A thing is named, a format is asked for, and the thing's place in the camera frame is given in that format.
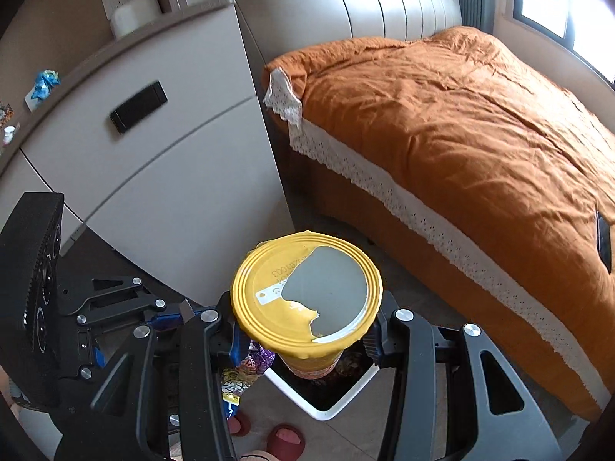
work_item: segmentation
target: white drawer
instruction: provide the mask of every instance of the white drawer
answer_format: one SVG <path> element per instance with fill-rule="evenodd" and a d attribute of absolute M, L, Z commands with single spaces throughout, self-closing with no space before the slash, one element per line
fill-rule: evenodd
<path fill-rule="evenodd" d="M 120 135 L 110 113 L 154 81 L 167 104 Z M 172 27 L 104 66 L 58 104 L 23 150 L 87 219 L 173 143 L 253 95 L 235 8 L 227 7 Z"/>
<path fill-rule="evenodd" d="M 36 174 L 22 151 L 18 150 L 0 179 L 0 230 L 24 192 L 51 192 L 51 189 Z M 80 226 L 81 220 L 64 206 L 61 236 L 63 246 Z"/>
<path fill-rule="evenodd" d="M 182 140 L 87 225 L 162 283 L 215 304 L 248 251 L 293 232 L 258 100 Z"/>

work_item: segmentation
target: slipper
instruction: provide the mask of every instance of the slipper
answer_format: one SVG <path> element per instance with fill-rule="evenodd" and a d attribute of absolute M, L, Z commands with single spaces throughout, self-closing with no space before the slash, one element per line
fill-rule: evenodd
<path fill-rule="evenodd" d="M 239 429 L 232 428 L 231 425 L 228 425 L 229 431 L 231 432 L 231 436 L 244 437 L 248 433 L 250 433 L 250 430 L 252 428 L 252 425 L 250 423 L 250 418 L 248 418 L 244 413 L 242 413 L 241 411 L 237 411 L 235 413 L 235 416 L 228 419 L 227 422 L 231 422 L 233 421 L 233 419 L 235 419 L 236 422 L 239 423 Z"/>
<path fill-rule="evenodd" d="M 296 436 L 280 430 L 290 430 Z M 305 448 L 306 441 L 303 434 L 291 425 L 278 425 L 267 437 L 267 452 L 276 456 L 280 461 L 297 461 Z"/>

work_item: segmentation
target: white headboard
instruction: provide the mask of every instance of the white headboard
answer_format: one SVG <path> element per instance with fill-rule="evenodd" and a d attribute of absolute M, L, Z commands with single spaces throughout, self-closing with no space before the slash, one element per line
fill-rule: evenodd
<path fill-rule="evenodd" d="M 353 36 L 414 40 L 461 24 L 459 0 L 236 1 L 251 63 L 255 53 L 266 63 L 326 41 Z"/>

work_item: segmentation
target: colorful wrapper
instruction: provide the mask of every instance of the colorful wrapper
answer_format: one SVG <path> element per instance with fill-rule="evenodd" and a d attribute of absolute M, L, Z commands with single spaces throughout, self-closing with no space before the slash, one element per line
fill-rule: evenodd
<path fill-rule="evenodd" d="M 252 340 L 248 355 L 241 364 L 222 371 L 222 398 L 227 419 L 235 415 L 242 394 L 271 367 L 275 358 L 274 352 Z"/>
<path fill-rule="evenodd" d="M 10 104 L 3 106 L 0 102 L 0 128 L 7 126 L 12 117 L 13 110 L 10 108 Z"/>
<path fill-rule="evenodd" d="M 31 99 L 37 99 L 38 102 L 44 101 L 56 85 L 60 84 L 58 73 L 50 69 L 45 69 L 39 72 L 35 79 L 35 90 L 30 95 Z"/>

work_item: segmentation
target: floor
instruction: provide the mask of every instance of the floor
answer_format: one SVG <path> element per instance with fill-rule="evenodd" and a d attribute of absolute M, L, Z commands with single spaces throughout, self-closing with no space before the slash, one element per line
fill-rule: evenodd
<path fill-rule="evenodd" d="M 459 328 L 465 319 L 416 278 L 389 258 L 379 247 L 358 231 L 336 220 L 320 216 L 297 195 L 287 193 L 288 204 L 297 231 L 315 231 L 335 235 L 361 247 L 380 269 L 385 289 L 391 291 L 401 306 L 420 313 L 432 324 Z M 166 286 L 139 271 L 130 262 L 111 250 L 91 231 L 77 241 L 58 265 L 58 269 L 110 275 L 140 275 L 150 289 L 161 295 L 175 294 Z M 521 372 L 522 378 L 539 403 L 555 435 L 567 443 L 567 450 L 576 446 L 585 425 L 555 397 Z M 446 438 L 446 388 L 444 375 L 438 374 L 438 418 L 434 445 L 434 459 L 444 455 Z M 244 454 L 263 449 L 266 436 L 278 423 L 291 423 L 306 437 L 306 451 L 301 461 L 323 459 L 370 461 L 377 458 L 384 432 L 394 373 L 379 371 L 362 392 L 334 419 L 319 422 L 312 419 L 267 378 L 257 381 L 242 397 L 241 408 L 251 417 L 252 431 L 235 439 L 236 451 Z"/>

